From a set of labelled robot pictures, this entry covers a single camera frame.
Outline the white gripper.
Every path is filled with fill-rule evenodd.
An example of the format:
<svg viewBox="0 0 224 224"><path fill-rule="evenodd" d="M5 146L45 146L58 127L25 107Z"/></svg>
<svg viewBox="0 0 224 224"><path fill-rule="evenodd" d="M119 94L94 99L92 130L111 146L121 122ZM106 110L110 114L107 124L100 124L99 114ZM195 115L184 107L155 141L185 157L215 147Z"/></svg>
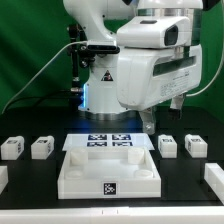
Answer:
<svg viewBox="0 0 224 224"><path fill-rule="evenodd" d="M201 81L202 49L190 44L191 36L186 16L136 16L117 31L117 98L122 106L140 111L148 135L155 133L156 121L147 108L172 98L169 117L179 120L184 93Z"/></svg>

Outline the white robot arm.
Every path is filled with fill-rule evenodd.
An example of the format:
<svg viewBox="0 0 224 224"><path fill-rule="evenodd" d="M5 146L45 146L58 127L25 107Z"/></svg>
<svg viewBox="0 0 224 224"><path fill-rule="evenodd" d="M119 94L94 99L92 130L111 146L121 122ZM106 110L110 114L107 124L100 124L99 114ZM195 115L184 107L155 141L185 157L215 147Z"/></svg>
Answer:
<svg viewBox="0 0 224 224"><path fill-rule="evenodd" d="M202 76L201 17L221 0L63 0L81 43L74 66L89 70L74 82L78 110L97 120L139 113L155 132L155 107L171 102L181 117L188 91Z"/></svg>

